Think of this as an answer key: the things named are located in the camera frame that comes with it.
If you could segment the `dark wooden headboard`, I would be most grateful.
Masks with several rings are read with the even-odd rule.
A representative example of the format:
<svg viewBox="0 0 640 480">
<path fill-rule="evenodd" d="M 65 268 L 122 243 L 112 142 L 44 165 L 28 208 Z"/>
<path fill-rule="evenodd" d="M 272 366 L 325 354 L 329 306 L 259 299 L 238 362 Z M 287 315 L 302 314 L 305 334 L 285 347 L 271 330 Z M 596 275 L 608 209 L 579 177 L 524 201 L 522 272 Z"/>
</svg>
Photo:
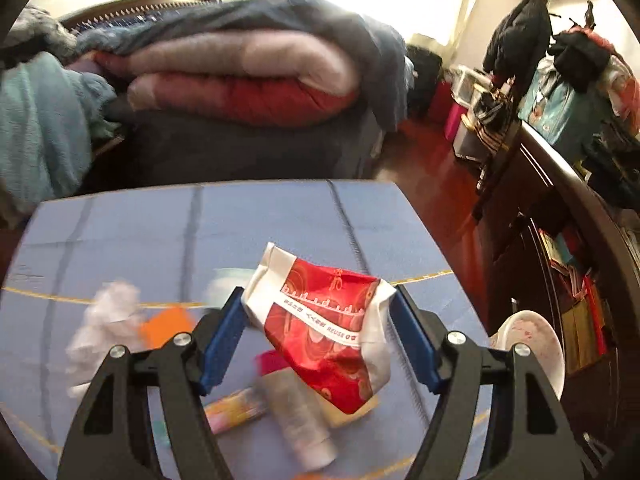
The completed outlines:
<svg viewBox="0 0 640 480">
<path fill-rule="evenodd" d="M 178 12 L 194 6 L 207 6 L 222 0 L 114 0 L 88 6 L 66 14 L 58 21 L 73 34 L 88 29 L 155 22 L 166 13 Z"/>
</svg>

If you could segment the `small colourful candy wrapper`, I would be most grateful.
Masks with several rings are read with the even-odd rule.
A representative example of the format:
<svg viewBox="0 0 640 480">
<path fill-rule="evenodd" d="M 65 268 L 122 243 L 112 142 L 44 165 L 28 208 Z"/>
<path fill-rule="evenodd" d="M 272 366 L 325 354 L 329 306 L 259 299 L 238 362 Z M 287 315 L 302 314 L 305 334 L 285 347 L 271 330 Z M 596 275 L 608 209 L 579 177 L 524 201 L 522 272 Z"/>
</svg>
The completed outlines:
<svg viewBox="0 0 640 480">
<path fill-rule="evenodd" d="M 224 434 L 265 415 L 267 407 L 255 388 L 245 388 L 228 394 L 204 406 L 213 434 Z"/>
</svg>

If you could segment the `light blue fleece blanket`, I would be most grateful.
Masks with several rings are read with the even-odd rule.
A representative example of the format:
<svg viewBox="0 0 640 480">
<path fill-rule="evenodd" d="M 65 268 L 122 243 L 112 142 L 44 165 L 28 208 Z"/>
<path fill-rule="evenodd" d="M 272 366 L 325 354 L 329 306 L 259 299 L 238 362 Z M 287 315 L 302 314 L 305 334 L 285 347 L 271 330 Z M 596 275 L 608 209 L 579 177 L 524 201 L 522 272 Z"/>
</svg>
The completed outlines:
<svg viewBox="0 0 640 480">
<path fill-rule="evenodd" d="M 103 117 L 116 98 L 101 76 L 68 70 L 48 52 L 1 75 L 1 223 L 13 229 L 46 200 L 74 195 L 92 142 L 110 140 Z"/>
</svg>

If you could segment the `pink and red folded quilt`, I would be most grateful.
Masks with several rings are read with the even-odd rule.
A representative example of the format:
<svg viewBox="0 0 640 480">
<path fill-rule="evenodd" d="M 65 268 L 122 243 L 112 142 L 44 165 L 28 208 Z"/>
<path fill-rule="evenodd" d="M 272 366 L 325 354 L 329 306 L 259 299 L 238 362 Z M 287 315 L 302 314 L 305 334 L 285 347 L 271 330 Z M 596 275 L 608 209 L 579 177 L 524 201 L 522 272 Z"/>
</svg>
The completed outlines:
<svg viewBox="0 0 640 480">
<path fill-rule="evenodd" d="M 350 56 L 295 30 L 203 32 L 130 55 L 85 55 L 127 81 L 133 110 L 172 110 L 257 127 L 298 128 L 347 110 L 360 93 Z"/>
</svg>

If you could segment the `black suitcase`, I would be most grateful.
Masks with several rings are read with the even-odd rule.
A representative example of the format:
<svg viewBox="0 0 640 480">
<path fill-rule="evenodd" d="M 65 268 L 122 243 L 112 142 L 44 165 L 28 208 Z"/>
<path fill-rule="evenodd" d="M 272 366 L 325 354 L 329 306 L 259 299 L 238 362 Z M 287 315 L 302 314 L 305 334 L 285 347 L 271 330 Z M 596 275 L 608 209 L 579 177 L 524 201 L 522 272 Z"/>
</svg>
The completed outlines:
<svg viewBox="0 0 640 480">
<path fill-rule="evenodd" d="M 413 64 L 413 87 L 408 91 L 407 104 L 410 116 L 424 115 L 431 106 L 442 70 L 442 58 L 431 50 L 407 47 L 407 55 Z"/>
</svg>

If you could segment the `crumpled white paper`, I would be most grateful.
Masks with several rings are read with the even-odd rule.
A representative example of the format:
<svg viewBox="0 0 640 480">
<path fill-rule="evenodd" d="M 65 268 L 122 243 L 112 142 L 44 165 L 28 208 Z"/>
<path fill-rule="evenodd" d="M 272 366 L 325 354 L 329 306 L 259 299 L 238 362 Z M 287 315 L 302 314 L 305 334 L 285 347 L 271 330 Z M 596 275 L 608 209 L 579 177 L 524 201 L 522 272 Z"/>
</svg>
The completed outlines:
<svg viewBox="0 0 640 480">
<path fill-rule="evenodd" d="M 104 284 L 85 308 L 81 326 L 66 347 L 67 394 L 80 399 L 110 349 L 118 344 L 131 352 L 144 347 L 139 289 L 117 280 Z"/>
</svg>

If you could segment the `green white tissue pack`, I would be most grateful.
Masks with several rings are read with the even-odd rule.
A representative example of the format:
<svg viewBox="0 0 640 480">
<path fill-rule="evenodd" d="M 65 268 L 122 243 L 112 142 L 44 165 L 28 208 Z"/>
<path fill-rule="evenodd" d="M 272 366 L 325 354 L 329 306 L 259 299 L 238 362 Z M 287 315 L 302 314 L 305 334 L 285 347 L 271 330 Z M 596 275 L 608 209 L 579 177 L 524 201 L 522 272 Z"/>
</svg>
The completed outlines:
<svg viewBox="0 0 640 480">
<path fill-rule="evenodd" d="M 221 268 L 213 270 L 212 279 L 205 291 L 206 306 L 222 309 L 237 287 L 244 288 L 254 274 L 252 269 Z"/>
</svg>

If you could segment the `flat orange paper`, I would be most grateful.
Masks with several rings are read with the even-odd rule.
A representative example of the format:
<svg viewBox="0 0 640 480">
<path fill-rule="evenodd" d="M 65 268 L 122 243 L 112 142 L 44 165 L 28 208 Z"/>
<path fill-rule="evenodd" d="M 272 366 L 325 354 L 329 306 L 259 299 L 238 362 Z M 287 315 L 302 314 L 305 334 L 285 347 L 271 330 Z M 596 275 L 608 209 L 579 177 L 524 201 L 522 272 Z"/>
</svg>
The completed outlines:
<svg viewBox="0 0 640 480">
<path fill-rule="evenodd" d="M 178 333 L 191 333 L 194 327 L 194 317 L 186 309 L 170 307 L 144 321 L 139 334 L 145 349 L 157 349 Z"/>
</svg>

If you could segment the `grey knitted blanket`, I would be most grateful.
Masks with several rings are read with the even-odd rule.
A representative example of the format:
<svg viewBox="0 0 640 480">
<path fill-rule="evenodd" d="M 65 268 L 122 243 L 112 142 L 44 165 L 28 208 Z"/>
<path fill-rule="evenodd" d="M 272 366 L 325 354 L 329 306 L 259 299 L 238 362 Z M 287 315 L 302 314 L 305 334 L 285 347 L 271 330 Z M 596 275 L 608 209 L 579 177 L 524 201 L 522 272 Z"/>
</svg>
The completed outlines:
<svg viewBox="0 0 640 480">
<path fill-rule="evenodd" d="M 70 58 L 76 37 L 48 11 L 28 4 L 21 10 L 1 45 L 1 67 L 28 62 L 40 52 L 49 52 L 59 61 Z"/>
</svg>

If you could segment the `pile of red clothes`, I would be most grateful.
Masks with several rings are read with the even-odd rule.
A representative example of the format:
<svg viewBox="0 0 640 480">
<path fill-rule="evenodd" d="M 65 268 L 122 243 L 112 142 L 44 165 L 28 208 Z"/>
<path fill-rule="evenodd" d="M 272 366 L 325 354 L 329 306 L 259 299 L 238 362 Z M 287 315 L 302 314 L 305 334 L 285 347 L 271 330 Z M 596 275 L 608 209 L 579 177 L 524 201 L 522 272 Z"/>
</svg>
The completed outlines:
<svg viewBox="0 0 640 480">
<path fill-rule="evenodd" d="M 639 135 L 639 81 L 623 55 L 593 30 L 573 26 L 553 37 L 548 55 L 559 74 L 579 93 L 595 86 L 629 134 Z"/>
</svg>

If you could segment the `white tube pink cap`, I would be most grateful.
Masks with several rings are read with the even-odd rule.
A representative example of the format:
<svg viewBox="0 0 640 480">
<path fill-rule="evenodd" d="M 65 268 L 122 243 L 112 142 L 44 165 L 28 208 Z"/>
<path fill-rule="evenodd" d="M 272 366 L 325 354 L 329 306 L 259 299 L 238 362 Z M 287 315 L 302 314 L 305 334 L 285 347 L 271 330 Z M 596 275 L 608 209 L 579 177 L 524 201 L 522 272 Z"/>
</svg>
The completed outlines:
<svg viewBox="0 0 640 480">
<path fill-rule="evenodd" d="M 307 385 L 276 350 L 256 356 L 260 388 L 299 463 L 306 471 L 332 464 L 336 448 Z"/>
</svg>

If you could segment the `dark wooden desk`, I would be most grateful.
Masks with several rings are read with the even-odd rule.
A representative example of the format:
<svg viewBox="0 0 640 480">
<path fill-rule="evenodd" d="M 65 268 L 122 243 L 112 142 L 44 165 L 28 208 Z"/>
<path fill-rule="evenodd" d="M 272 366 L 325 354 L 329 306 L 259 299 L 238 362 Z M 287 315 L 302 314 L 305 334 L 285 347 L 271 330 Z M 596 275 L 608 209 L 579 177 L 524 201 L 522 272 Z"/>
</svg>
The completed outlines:
<svg viewBox="0 0 640 480">
<path fill-rule="evenodd" d="M 526 122 L 514 122 L 474 208 L 488 236 L 486 326 L 532 310 L 564 351 L 588 338 L 567 371 L 565 409 L 611 432 L 639 417 L 639 270 L 605 203 Z"/>
</svg>

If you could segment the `black jacket on rack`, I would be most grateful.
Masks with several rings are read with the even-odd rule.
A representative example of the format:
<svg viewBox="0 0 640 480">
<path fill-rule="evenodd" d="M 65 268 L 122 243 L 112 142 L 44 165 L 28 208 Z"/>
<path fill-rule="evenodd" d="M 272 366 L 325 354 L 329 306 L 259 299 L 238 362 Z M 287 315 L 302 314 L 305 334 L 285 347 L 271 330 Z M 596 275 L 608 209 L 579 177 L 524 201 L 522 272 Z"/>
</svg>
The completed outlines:
<svg viewBox="0 0 640 480">
<path fill-rule="evenodd" d="M 544 0 L 521 0 L 492 33 L 483 70 L 518 82 L 529 80 L 546 54 L 551 34 Z"/>
</svg>

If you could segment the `red and white packet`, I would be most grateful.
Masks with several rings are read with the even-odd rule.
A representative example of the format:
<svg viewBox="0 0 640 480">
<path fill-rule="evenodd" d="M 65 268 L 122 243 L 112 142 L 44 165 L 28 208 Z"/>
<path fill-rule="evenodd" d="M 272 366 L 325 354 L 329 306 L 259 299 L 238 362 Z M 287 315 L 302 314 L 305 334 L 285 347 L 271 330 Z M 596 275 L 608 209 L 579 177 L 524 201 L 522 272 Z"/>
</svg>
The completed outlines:
<svg viewBox="0 0 640 480">
<path fill-rule="evenodd" d="M 299 378 L 352 415 L 390 380 L 385 326 L 395 294 L 382 278 L 316 266 L 268 243 L 242 304 Z"/>
</svg>

